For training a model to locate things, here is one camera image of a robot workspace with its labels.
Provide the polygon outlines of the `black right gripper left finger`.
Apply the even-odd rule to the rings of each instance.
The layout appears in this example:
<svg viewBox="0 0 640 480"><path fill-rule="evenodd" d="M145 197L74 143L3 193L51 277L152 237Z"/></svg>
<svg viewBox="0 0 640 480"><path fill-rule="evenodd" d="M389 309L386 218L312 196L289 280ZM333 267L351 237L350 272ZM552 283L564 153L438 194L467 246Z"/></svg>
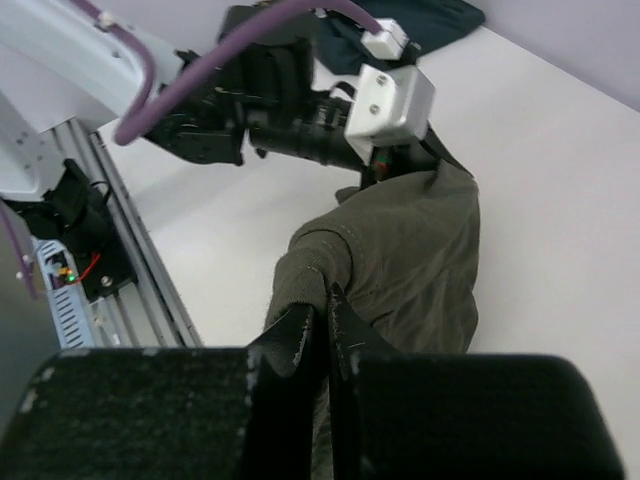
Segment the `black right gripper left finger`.
<svg viewBox="0 0 640 480"><path fill-rule="evenodd" d="M245 347L69 349L1 441L5 479L306 479L314 310Z"/></svg>

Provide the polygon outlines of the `olive green shorts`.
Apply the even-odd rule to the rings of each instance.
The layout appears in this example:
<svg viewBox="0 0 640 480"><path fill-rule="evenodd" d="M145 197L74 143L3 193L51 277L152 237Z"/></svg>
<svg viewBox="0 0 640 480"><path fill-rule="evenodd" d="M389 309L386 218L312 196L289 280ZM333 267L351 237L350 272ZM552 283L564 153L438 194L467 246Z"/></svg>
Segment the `olive green shorts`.
<svg viewBox="0 0 640 480"><path fill-rule="evenodd" d="M300 227L250 347L240 477L459 475L479 239L476 181L446 161Z"/></svg>

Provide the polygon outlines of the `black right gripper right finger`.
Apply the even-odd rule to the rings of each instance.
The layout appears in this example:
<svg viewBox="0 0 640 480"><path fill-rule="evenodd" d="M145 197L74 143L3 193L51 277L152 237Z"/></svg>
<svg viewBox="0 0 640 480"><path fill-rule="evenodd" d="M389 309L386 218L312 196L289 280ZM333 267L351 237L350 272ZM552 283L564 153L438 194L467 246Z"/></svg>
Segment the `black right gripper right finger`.
<svg viewBox="0 0 640 480"><path fill-rule="evenodd" d="M338 286L327 307L338 479L621 479L595 396L546 355L403 354Z"/></svg>

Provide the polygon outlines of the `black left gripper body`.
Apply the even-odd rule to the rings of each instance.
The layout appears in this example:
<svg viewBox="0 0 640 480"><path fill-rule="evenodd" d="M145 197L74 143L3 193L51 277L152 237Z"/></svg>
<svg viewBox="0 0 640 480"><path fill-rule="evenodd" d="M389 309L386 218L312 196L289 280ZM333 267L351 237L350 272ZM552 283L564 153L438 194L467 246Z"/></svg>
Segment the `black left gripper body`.
<svg viewBox="0 0 640 480"><path fill-rule="evenodd" d="M279 153L356 171L362 187L418 171L440 161L432 128L409 139L374 146L359 156L344 137L361 89L346 82L315 90L314 41L319 25L306 12L249 44L192 91L145 136L156 146L194 164L244 162L249 141L259 157Z"/></svg>

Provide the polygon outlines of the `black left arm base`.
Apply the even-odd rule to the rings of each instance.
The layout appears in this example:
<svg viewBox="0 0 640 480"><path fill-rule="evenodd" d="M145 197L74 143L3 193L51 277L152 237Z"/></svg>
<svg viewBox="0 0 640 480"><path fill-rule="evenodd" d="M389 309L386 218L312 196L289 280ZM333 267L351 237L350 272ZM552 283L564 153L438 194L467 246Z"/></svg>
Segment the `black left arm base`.
<svg viewBox="0 0 640 480"><path fill-rule="evenodd" d="M7 202L39 240L60 242L74 259L76 272L67 285L80 285L91 302L137 281L137 274L117 232L108 201L112 190L99 190L104 180L92 181L72 159L64 160L58 184L41 201Z"/></svg>

